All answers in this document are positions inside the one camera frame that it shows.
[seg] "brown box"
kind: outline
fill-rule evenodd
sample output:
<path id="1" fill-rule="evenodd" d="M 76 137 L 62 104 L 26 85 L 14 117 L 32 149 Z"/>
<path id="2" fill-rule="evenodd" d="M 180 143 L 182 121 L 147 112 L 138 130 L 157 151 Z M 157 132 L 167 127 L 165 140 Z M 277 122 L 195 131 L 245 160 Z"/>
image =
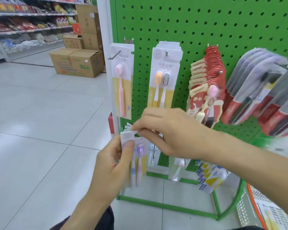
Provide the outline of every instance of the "brown box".
<path id="1" fill-rule="evenodd" d="M 96 13 L 96 6 L 76 5 L 78 20 L 82 33 L 96 34 L 100 32 L 99 16 Z"/>
<path id="2" fill-rule="evenodd" d="M 101 33 L 91 34 L 82 33 L 84 48 L 88 50 L 103 50 L 103 42 L 101 39 Z"/>
<path id="3" fill-rule="evenodd" d="M 80 35 L 66 34 L 63 36 L 66 48 L 84 49 L 83 39 Z"/>
<path id="4" fill-rule="evenodd" d="M 50 57 L 58 74 L 97 77 L 104 69 L 102 51 L 63 48 L 51 52 Z"/>

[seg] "green metal base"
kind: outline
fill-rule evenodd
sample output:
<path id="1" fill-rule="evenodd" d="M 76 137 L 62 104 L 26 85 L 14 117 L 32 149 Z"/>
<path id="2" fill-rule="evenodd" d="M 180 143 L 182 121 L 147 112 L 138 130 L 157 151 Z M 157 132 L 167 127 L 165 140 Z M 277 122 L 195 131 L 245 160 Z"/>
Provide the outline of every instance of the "green metal base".
<path id="1" fill-rule="evenodd" d="M 156 173 L 147 172 L 146 175 L 147 176 L 156 177 L 156 178 L 168 179 L 167 175 L 162 175 L 162 174 L 156 174 Z M 180 182 L 185 182 L 185 183 L 190 183 L 190 184 L 195 184 L 195 185 L 197 185 L 199 183 L 198 181 L 193 181 L 193 180 L 184 179 L 184 178 L 180 179 Z M 152 206 L 152 207 L 168 209 L 168 210 L 172 210 L 172 211 L 188 213 L 188 214 L 192 214 L 192 215 L 209 217 L 209 218 L 212 218 L 212 219 L 215 219 L 215 220 L 222 220 L 238 204 L 239 200 L 242 197 L 244 186 L 245 186 L 245 181 L 240 179 L 240 183 L 239 183 L 236 195 L 235 195 L 232 203 L 223 212 L 221 212 L 221 210 L 220 210 L 220 206 L 219 206 L 219 202 L 218 202 L 216 193 L 214 191 L 212 192 L 212 197 L 213 197 L 213 201 L 214 201 L 214 204 L 215 204 L 215 208 L 216 208 L 217 214 L 203 212 L 203 211 L 199 211 L 199 210 L 195 210 L 195 209 L 184 208 L 184 207 L 175 206 L 175 205 L 169 205 L 169 204 L 165 204 L 165 203 L 154 202 L 154 201 L 140 199 L 140 198 L 133 198 L 133 197 L 124 196 L 124 195 L 120 195 L 120 194 L 116 197 L 116 199 L 117 200 L 125 200 L 125 201 L 138 203 L 138 204 L 143 204 L 143 205 Z"/>

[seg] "dark pants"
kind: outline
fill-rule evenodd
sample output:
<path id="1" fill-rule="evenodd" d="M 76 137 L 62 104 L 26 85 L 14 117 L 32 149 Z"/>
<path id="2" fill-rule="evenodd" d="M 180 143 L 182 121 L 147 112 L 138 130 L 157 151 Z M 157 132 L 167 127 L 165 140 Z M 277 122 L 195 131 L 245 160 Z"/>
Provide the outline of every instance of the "dark pants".
<path id="1" fill-rule="evenodd" d="M 50 230 L 61 229 L 61 227 L 65 224 L 65 222 L 69 219 L 69 217 L 67 217 L 62 222 L 50 228 Z M 106 209 L 106 211 L 101 216 L 98 224 L 96 225 L 95 230 L 114 230 L 114 214 L 110 206 Z"/>

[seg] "display rack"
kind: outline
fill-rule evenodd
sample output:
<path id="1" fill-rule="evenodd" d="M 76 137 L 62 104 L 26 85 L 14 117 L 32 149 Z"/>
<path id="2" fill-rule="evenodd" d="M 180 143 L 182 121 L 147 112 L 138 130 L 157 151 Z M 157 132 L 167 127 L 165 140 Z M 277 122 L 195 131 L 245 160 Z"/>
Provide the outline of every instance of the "display rack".
<path id="1" fill-rule="evenodd" d="M 51 3 L 60 3 L 60 4 L 91 4 L 95 3 L 96 0 L 90 0 L 91 3 L 78 3 L 78 2 L 70 2 L 70 1 L 63 1 L 63 0 L 38 0 L 38 1 L 44 1 L 44 2 L 51 2 Z M 24 17 L 24 18 L 55 18 L 57 16 L 75 16 L 75 13 L 55 13 L 55 12 L 49 12 L 49 13 L 10 13 L 10 12 L 0 12 L 0 18 L 13 18 L 13 17 Z M 32 29 L 32 30 L 23 30 L 23 31 L 8 31 L 8 32 L 0 32 L 0 39 L 2 37 L 8 37 L 9 35 L 12 34 L 24 34 L 24 33 L 31 33 L 31 32 L 38 32 L 42 31 L 44 34 L 57 34 L 60 35 L 60 37 L 57 37 L 57 40 L 51 40 L 51 42 L 46 42 L 46 43 L 40 43 L 36 45 L 31 45 L 31 46 L 23 46 L 21 48 L 13 48 L 11 50 L 5 50 L 7 46 L 3 46 L 2 43 L 0 42 L 0 59 L 5 59 L 7 62 L 10 62 L 12 60 L 25 57 L 28 55 L 36 54 L 39 52 L 43 52 L 46 50 L 54 49 L 57 47 L 61 47 L 64 45 L 63 40 L 61 38 L 61 34 L 67 33 L 67 32 L 72 32 L 72 26 L 57 26 L 57 27 L 48 27 L 48 28 L 38 28 L 38 29 Z"/>
<path id="2" fill-rule="evenodd" d="M 288 57 L 288 0 L 108 0 L 106 3 L 98 0 L 100 4 L 108 12 L 108 21 L 110 19 L 112 23 L 109 24 L 109 32 L 113 40 L 104 40 L 104 34 L 109 32 L 101 26 L 105 57 L 110 55 L 110 48 L 106 49 L 107 42 L 124 43 L 124 39 L 133 38 L 135 45 L 132 120 L 120 118 L 120 128 L 116 129 L 116 133 L 122 131 L 127 122 L 138 120 L 147 106 L 151 53 L 159 41 L 180 42 L 184 52 L 172 102 L 172 108 L 183 110 L 188 97 L 190 64 L 204 56 L 208 44 L 219 45 L 227 79 L 238 59 L 252 48 L 266 47 Z M 108 61 L 106 64 L 110 75 L 110 64 Z M 267 139 L 261 133 L 257 120 L 252 117 L 238 126 L 219 122 L 214 129 L 256 146 L 264 146 L 262 142 Z M 165 155 L 160 156 L 158 165 L 161 164 L 168 165 Z M 148 172 L 147 175 L 167 178 L 165 174 L 157 172 Z M 196 184 L 190 179 L 181 182 Z M 241 198 L 246 197 L 243 196 L 244 184 L 240 180 L 236 195 L 225 212 L 221 213 L 215 202 L 217 214 L 123 195 L 117 199 L 220 220 L 236 208 Z"/>

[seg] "fingernail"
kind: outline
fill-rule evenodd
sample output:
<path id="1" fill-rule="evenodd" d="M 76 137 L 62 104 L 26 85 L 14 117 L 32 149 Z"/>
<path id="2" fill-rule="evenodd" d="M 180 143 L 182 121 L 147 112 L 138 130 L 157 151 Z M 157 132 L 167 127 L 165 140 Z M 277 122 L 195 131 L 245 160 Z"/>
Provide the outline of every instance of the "fingernail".
<path id="1" fill-rule="evenodd" d="M 130 147 L 130 148 L 131 148 L 131 147 L 134 147 L 134 141 L 133 141 L 133 140 L 127 141 L 125 147 Z"/>

